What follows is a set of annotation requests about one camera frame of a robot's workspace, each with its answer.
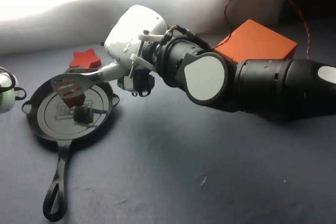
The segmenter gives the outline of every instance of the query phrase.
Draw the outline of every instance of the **red twisted wire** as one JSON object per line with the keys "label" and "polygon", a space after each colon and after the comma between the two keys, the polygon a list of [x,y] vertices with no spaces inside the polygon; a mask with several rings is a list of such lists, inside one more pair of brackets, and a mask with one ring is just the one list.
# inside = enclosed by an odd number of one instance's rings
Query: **red twisted wire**
{"label": "red twisted wire", "polygon": [[[229,20],[228,20],[228,18],[227,18],[227,15],[226,15],[227,6],[229,5],[229,3],[230,3],[231,1],[232,1],[232,0],[228,0],[228,2],[226,3],[226,5],[225,5],[225,7],[224,7],[224,19],[226,20],[226,22],[227,22],[227,24],[228,24],[228,26],[229,26],[230,34],[229,34],[229,36],[227,37],[227,39],[226,39],[224,42],[218,44],[218,45],[215,46],[214,48],[217,48],[217,47],[219,47],[219,46],[221,46],[221,45],[227,43],[227,42],[229,41],[229,39],[231,38],[231,36],[232,36],[232,32],[233,32],[233,31],[232,31],[232,26],[231,26],[231,23],[229,22]],[[308,43],[308,47],[307,47],[307,59],[310,60],[310,33],[309,33],[309,29],[308,29],[307,21],[306,21],[306,19],[304,18],[301,9],[300,9],[298,6],[296,6],[296,4],[294,4],[294,2],[293,2],[292,0],[287,0],[287,1],[288,1],[288,2],[291,4],[291,6],[298,12],[300,18],[303,20],[303,22],[304,22],[304,24],[305,24],[305,25],[304,25],[304,26],[305,26],[304,28],[306,29],[307,36],[308,36],[308,38],[307,38],[307,43]]]}

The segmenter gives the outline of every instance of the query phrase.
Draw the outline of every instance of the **table surface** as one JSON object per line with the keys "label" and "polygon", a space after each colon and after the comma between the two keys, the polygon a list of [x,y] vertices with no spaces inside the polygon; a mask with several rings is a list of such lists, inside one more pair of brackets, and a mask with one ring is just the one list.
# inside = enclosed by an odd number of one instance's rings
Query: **table surface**
{"label": "table surface", "polygon": [[[336,65],[336,20],[313,20],[311,57]],[[299,43],[302,24],[276,27]],[[224,34],[204,35],[212,45]],[[0,56],[28,98],[67,69],[73,51]],[[243,112],[193,104],[157,75],[149,97],[111,82],[120,103],[113,123],[70,160],[68,211],[59,223],[335,223],[336,116],[276,124]],[[36,140],[23,101],[0,115],[0,222],[48,223],[42,212],[57,153]]]}

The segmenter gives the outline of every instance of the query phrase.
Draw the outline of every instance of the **frying pan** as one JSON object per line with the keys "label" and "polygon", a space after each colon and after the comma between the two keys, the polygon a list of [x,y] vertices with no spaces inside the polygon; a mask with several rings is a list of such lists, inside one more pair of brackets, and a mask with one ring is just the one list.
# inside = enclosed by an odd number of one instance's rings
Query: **frying pan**
{"label": "frying pan", "polygon": [[[43,214],[50,221],[60,220],[67,210],[66,171],[70,146],[73,142],[88,139],[106,121],[112,108],[119,102],[119,97],[113,93],[108,83],[93,86],[85,95],[84,106],[93,114],[93,120],[88,124],[74,121],[74,109],[69,109],[56,95],[50,80],[40,86],[22,106],[32,131],[42,141],[56,143],[58,148],[55,176],[43,202]],[[52,212],[57,195],[58,209]]]}

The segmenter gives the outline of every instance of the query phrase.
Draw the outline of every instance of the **red star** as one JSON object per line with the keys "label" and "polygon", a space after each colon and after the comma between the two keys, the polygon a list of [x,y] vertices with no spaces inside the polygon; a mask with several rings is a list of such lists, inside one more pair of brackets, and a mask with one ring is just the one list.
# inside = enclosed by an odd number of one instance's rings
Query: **red star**
{"label": "red star", "polygon": [[85,52],[74,52],[73,61],[69,67],[83,67],[83,68],[97,68],[101,65],[100,58],[96,56],[93,48],[86,50]]}

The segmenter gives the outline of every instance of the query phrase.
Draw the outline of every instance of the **orange box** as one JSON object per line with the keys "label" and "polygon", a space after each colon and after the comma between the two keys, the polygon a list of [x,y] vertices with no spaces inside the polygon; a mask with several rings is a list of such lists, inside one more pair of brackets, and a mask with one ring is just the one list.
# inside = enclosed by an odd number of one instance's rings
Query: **orange box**
{"label": "orange box", "polygon": [[227,43],[215,50],[224,57],[241,62],[248,59],[289,59],[293,57],[296,46],[294,41],[249,19],[232,33]]}

